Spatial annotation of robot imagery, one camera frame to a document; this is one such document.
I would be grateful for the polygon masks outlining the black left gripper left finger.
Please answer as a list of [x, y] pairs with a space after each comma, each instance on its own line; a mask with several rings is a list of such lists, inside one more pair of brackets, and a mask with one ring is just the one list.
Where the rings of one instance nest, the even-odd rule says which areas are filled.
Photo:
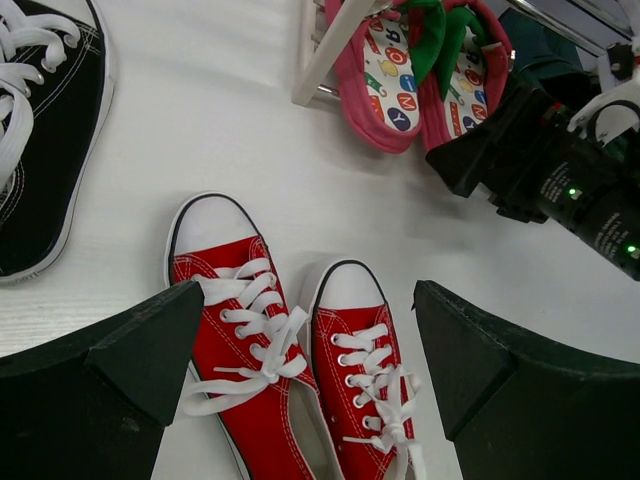
[[185, 281], [1, 360], [4, 479], [148, 479], [203, 308]]

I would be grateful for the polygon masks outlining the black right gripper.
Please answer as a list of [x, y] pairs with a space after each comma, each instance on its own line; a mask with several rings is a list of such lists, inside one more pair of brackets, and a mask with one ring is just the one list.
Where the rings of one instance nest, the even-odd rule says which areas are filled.
[[468, 133], [430, 150], [425, 160], [451, 193], [468, 198], [482, 185], [497, 213], [543, 224], [539, 189], [565, 161], [592, 168], [600, 146], [567, 130], [567, 109], [540, 89], [518, 86]]

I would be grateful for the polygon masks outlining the pink patterned sandal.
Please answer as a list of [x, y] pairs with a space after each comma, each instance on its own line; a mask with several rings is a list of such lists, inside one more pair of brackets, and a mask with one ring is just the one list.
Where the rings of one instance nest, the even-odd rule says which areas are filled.
[[422, 141], [430, 151], [468, 133], [499, 106], [511, 42], [482, 1], [446, 1], [440, 52], [418, 90]]
[[334, 63], [347, 122], [381, 151], [400, 154], [422, 126], [419, 87], [444, 43], [440, 1], [381, 1]]

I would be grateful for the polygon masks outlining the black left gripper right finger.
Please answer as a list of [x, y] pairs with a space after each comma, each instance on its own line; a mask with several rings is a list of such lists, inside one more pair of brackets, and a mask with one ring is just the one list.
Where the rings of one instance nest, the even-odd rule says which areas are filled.
[[639, 367], [490, 314], [433, 281], [414, 307], [466, 479], [635, 479]]

